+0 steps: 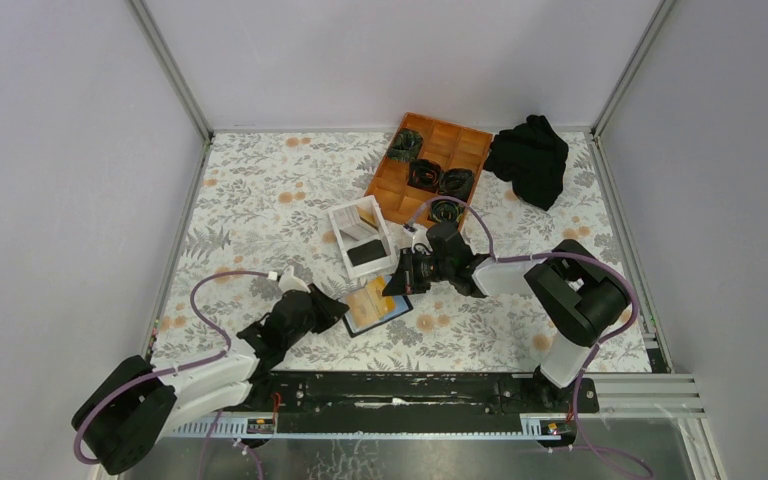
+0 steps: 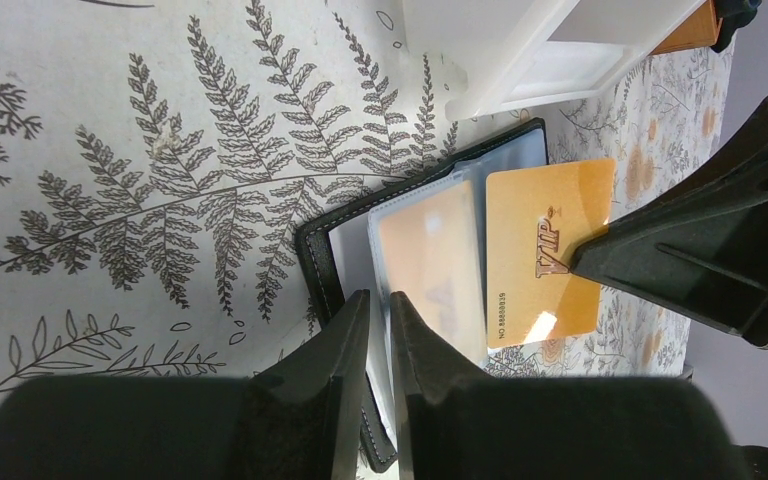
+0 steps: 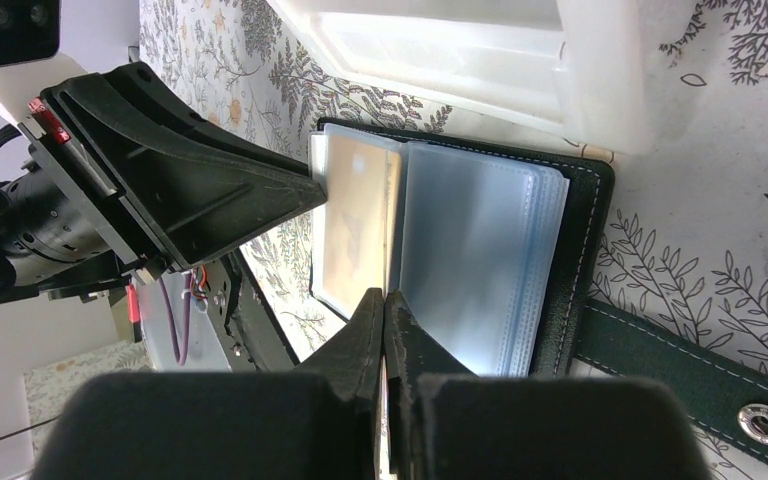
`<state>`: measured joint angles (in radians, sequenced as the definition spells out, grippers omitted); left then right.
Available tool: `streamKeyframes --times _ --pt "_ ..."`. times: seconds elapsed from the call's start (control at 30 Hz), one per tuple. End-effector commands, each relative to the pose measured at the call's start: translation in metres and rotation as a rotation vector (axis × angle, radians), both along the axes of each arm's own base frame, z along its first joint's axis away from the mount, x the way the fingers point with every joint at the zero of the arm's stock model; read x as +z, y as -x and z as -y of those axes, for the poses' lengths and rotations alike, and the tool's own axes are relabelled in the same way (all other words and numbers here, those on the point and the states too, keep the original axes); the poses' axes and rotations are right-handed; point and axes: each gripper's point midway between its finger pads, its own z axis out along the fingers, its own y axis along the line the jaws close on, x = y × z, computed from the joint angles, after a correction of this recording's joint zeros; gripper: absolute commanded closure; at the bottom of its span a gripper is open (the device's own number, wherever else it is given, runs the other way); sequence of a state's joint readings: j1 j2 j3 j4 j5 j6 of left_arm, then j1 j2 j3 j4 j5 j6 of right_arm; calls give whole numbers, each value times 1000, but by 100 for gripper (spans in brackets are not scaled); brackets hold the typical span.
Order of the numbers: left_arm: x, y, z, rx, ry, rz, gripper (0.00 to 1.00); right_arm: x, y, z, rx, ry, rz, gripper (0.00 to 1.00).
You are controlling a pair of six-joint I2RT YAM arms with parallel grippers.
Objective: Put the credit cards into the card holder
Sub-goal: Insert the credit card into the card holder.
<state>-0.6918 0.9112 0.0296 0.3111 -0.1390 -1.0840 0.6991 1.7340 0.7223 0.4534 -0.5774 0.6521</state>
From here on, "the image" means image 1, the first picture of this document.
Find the black leather card holder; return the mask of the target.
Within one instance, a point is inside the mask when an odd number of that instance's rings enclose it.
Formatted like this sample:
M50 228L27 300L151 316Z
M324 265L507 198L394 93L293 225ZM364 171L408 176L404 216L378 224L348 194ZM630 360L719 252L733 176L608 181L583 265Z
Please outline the black leather card holder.
M343 323L351 338L355 338L413 310L410 300L402 296L384 296L383 290L391 276L378 276L362 288L344 295L341 302L349 307Z

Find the white plastic card box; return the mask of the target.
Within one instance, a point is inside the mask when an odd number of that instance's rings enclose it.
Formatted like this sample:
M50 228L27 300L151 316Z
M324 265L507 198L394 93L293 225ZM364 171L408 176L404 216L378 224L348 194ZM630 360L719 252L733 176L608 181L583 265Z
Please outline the white plastic card box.
M350 279L395 269L396 244L374 196L332 207L326 217Z

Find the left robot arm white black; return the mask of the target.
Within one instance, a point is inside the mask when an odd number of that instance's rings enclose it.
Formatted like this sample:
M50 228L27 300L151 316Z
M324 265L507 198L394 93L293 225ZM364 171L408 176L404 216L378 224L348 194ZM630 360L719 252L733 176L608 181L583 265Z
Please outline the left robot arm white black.
M183 364L123 360L74 414L76 458L111 474L139 463L166 434L210 412L269 401L267 377L304 336L322 333L350 308L310 284L287 290L261 319L217 352Z

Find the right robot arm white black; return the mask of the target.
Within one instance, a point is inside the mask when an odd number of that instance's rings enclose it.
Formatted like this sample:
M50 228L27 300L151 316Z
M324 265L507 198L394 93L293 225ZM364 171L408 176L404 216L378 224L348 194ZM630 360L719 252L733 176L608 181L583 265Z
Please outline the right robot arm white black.
M449 222L433 225L424 242L401 249L382 293L423 294L435 282L447 282L472 298L534 294L557 330L533 386L535 402L549 412L572 400L572 384L611 338L609 327L625 311L640 311L630 283L574 240L564 240L549 252L496 258L473 252Z

